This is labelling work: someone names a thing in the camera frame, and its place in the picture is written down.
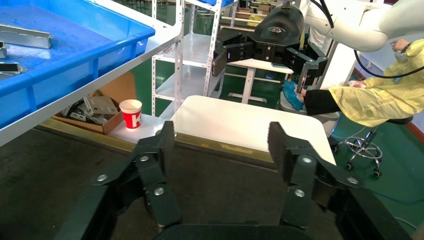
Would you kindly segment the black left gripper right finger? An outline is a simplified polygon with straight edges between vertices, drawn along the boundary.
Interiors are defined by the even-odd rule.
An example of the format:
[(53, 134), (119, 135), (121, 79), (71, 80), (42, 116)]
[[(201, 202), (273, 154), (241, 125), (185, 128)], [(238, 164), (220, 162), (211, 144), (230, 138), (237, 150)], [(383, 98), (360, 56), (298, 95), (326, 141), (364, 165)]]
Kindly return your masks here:
[(267, 144), (287, 186), (281, 225), (306, 229), (314, 204), (326, 209), (337, 191), (362, 185), (358, 177), (321, 158), (309, 141), (288, 135), (279, 122), (270, 122)]

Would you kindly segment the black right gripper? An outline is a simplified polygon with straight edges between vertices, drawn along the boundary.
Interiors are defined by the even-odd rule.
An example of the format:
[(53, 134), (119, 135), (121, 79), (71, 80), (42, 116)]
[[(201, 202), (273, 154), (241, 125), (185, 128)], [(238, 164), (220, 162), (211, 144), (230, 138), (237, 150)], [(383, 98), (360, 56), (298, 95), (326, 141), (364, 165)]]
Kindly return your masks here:
[(328, 63), (328, 57), (312, 42), (298, 50), (303, 30), (304, 16), (300, 9), (293, 5), (277, 6), (248, 38), (242, 32), (235, 32), (215, 42), (211, 73), (217, 77), (227, 63), (251, 58), (285, 64), (298, 75), (296, 93), (300, 94), (305, 85), (312, 85), (324, 74)]

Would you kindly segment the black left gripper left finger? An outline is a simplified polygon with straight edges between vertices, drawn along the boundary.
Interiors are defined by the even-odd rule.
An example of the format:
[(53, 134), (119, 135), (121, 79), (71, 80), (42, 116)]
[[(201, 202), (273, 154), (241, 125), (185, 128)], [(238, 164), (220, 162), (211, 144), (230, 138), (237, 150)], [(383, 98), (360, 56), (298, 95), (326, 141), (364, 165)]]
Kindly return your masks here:
[(166, 174), (175, 137), (173, 122), (165, 121), (157, 135), (140, 139), (128, 158), (93, 179), (94, 186), (106, 187), (119, 214), (142, 199), (159, 228), (182, 221), (182, 211)]

